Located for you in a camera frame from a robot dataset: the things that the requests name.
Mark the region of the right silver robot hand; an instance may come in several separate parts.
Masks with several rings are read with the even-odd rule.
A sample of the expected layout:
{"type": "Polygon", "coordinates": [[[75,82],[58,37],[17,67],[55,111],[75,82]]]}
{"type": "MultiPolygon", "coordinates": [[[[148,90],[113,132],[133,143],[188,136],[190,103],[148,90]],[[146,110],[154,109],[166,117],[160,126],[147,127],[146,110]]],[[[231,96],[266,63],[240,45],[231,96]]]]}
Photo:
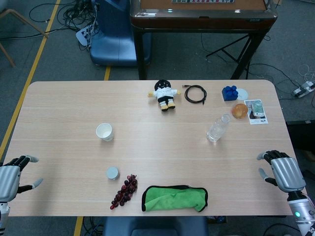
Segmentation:
{"type": "Polygon", "coordinates": [[[262,168],[259,174],[265,182],[277,186],[285,193],[302,191],[306,182],[297,161],[284,152],[277,150],[265,151],[257,156],[257,160],[269,163],[274,177],[269,177],[262,168]]]}

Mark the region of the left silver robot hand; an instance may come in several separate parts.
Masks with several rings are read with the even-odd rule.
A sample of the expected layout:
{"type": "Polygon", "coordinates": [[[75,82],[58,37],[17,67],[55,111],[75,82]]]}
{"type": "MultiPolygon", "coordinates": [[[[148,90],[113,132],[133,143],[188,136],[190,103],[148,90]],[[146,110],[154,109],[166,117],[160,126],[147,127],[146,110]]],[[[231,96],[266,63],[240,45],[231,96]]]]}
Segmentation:
{"type": "Polygon", "coordinates": [[[3,165],[0,164],[0,202],[8,203],[12,201],[17,194],[37,188],[43,179],[40,178],[30,185],[20,186],[20,178],[22,170],[29,162],[36,163],[39,159],[30,155],[22,155],[14,158],[10,162],[3,165]]]}

